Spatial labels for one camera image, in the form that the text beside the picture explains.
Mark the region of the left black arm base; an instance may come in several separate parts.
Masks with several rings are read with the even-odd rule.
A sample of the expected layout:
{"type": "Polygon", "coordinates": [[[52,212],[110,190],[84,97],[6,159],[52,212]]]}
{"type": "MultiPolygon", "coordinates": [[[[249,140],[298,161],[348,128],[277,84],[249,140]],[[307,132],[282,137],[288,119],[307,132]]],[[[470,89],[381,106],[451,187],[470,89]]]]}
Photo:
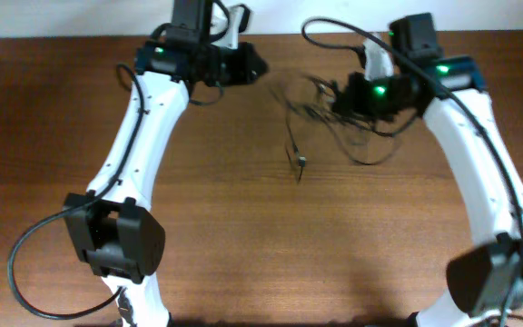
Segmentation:
{"type": "Polygon", "coordinates": [[[122,320],[116,320],[116,321],[110,322],[108,324],[108,327],[123,327],[123,322],[122,322],[122,320]]]}

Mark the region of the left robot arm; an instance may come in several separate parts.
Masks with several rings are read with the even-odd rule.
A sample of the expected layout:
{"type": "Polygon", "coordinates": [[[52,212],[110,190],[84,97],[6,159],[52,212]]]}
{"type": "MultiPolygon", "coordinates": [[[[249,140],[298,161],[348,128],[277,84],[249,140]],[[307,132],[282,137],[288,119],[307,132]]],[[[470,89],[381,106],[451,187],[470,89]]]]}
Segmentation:
{"type": "Polygon", "coordinates": [[[196,84],[223,90],[253,84],[269,70],[253,44],[239,41],[251,10],[224,7],[212,26],[212,1],[176,1],[134,58],[131,95],[112,148],[84,194],[67,195],[64,219],[78,259],[113,294],[119,326],[169,326],[157,268],[165,230],[151,214],[167,143],[192,104],[196,84]]]}

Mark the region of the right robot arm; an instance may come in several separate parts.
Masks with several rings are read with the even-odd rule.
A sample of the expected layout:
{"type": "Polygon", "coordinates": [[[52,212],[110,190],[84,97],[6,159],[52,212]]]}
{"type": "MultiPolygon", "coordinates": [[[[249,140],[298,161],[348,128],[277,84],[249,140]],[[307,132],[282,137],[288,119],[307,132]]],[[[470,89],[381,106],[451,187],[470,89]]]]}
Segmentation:
{"type": "Polygon", "coordinates": [[[447,290],[407,325],[503,324],[523,307],[523,183],[483,76],[472,58],[443,54],[428,13],[392,22],[386,43],[368,36],[360,56],[335,113],[374,125],[415,109],[447,157],[474,244],[449,262],[447,290]]]}

